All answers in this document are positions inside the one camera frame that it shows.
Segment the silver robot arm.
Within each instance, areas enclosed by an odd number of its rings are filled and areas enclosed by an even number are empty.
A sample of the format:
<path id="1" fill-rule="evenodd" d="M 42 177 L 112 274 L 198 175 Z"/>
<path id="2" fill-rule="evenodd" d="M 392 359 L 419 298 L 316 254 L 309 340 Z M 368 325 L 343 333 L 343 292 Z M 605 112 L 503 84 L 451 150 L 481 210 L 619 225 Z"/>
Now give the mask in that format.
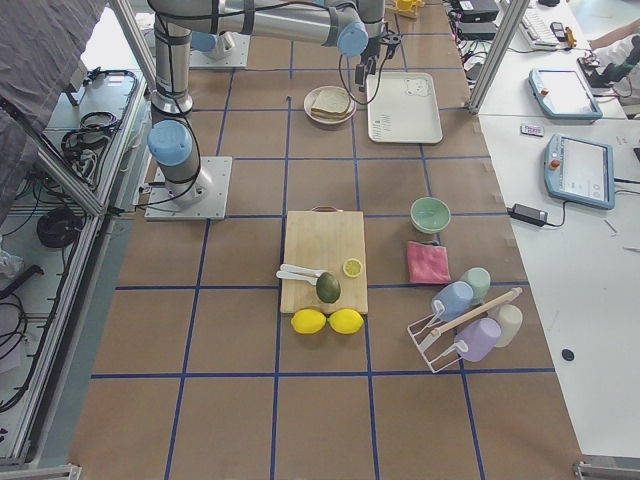
<path id="1" fill-rule="evenodd" d="M 243 68 L 252 36 L 335 47 L 358 58 L 363 86 L 392 58 L 401 38 L 384 20 L 382 1 L 152 1 L 155 83 L 148 150 L 157 164 L 149 220 L 221 219 L 232 160 L 204 156 L 189 123 L 189 68 Z"/>
<path id="2" fill-rule="evenodd" d="M 230 32 L 216 35 L 193 31 L 191 33 L 191 48 L 213 60 L 222 60 L 233 53 L 235 41 Z"/>

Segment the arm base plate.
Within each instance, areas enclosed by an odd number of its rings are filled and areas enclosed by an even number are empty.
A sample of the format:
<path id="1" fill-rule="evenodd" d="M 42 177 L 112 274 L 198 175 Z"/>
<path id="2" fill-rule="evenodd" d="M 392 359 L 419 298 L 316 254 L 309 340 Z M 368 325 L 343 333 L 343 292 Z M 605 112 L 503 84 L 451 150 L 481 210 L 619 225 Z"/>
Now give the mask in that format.
<path id="1" fill-rule="evenodd" d="M 222 220 L 225 217 L 232 158 L 204 156 L 195 185 L 167 183 L 160 167 L 155 182 L 162 185 L 150 190 L 144 213 L 148 221 Z"/>
<path id="2" fill-rule="evenodd" d="M 199 51 L 191 48 L 190 51 L 190 68 L 191 69 L 209 69 L 209 70 L 226 70 L 232 68 L 243 69 L 247 65 L 250 37 L 235 32 L 230 32 L 235 41 L 235 49 L 233 53 L 222 60 L 213 60 Z"/>

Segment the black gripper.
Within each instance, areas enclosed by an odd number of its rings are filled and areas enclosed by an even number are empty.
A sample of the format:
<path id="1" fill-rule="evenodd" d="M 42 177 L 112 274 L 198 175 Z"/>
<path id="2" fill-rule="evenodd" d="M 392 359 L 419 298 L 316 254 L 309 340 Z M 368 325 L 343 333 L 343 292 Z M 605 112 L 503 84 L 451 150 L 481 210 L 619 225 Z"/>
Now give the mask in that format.
<path id="1" fill-rule="evenodd" d="M 396 48 L 402 42 L 402 35 L 392 30 L 384 30 L 379 35 L 368 40 L 365 50 L 361 53 L 360 63 L 355 69 L 355 82 L 364 83 L 364 65 L 367 65 L 367 74 L 375 75 L 378 64 L 392 59 Z"/>

